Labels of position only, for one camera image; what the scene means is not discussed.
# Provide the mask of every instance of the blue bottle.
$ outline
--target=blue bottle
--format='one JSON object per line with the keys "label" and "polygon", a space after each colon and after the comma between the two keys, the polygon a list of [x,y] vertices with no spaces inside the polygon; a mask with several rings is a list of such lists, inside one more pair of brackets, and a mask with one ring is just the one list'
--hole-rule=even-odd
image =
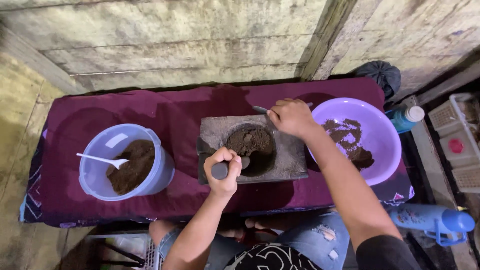
{"label": "blue bottle", "polygon": [[425,112],[419,106],[408,107],[405,104],[395,106],[385,113],[392,122],[398,134],[412,130],[425,117]]}
{"label": "blue bottle", "polygon": [[425,231],[425,234],[441,246],[463,243],[467,232],[475,228],[473,218],[465,213],[439,205],[405,203],[389,211],[395,225],[408,229]]}

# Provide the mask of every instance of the black shirt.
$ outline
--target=black shirt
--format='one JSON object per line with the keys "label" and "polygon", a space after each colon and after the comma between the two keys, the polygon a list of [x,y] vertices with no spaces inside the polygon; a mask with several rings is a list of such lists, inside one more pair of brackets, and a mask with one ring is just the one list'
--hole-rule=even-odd
{"label": "black shirt", "polygon": [[[408,245],[393,236],[370,238],[357,249],[359,269],[420,270]],[[226,270],[251,269],[305,269],[321,270],[292,247],[269,243],[259,244],[251,250],[237,254],[228,262]]]}

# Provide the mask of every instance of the purple plastic bowl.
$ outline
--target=purple plastic bowl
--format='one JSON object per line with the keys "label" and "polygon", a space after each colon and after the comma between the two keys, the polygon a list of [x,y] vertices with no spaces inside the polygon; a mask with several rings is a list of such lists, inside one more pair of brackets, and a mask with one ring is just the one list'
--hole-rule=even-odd
{"label": "purple plastic bowl", "polygon": [[374,106],[354,98],[335,98],[320,104],[312,111],[312,116],[318,124],[324,124],[329,119],[351,119],[361,124],[359,146],[372,152],[375,160],[370,168],[360,172],[368,185],[387,180],[398,168],[402,157],[400,137],[385,114]]}

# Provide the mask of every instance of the person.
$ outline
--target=person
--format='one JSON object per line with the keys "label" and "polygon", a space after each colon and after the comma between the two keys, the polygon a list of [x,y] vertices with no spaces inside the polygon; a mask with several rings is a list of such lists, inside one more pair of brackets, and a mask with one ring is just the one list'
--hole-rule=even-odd
{"label": "person", "polygon": [[[152,239],[165,259],[162,269],[340,270],[349,239],[359,269],[420,269],[375,193],[324,128],[313,120],[307,104],[287,98],[277,101],[267,114],[279,131],[300,138],[310,148],[337,212],[302,221],[274,243],[259,244],[250,250],[216,234],[242,169],[240,157],[222,147],[205,161],[211,192],[187,226],[180,230],[168,221],[150,224]],[[229,162],[228,176],[217,180],[211,168],[224,160]],[[247,220],[246,225],[265,227],[255,220]]]}

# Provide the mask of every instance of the white bottle cap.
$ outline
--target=white bottle cap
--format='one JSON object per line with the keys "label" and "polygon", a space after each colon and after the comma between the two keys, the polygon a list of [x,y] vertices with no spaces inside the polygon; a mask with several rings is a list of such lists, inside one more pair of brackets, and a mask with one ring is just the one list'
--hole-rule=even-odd
{"label": "white bottle cap", "polygon": [[410,122],[421,121],[425,117],[425,112],[419,106],[413,106],[405,111],[405,117]]}

